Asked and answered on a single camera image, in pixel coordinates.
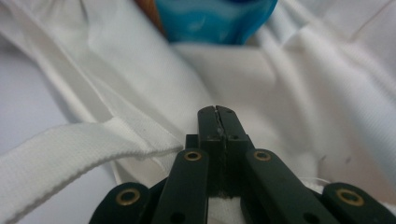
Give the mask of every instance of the wrinkled fabric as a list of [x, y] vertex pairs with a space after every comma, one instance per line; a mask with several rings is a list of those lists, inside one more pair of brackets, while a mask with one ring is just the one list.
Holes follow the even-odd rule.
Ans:
[[[2, 2], [0, 34], [37, 62], [81, 123], [0, 158], [1, 223], [104, 161], [122, 158], [120, 182], [154, 185], [208, 105], [234, 110], [254, 145], [297, 176], [396, 203], [394, 1], [280, 1], [241, 47], [170, 46], [126, 0]], [[230, 212], [237, 205], [211, 200], [209, 219], [242, 223]]]

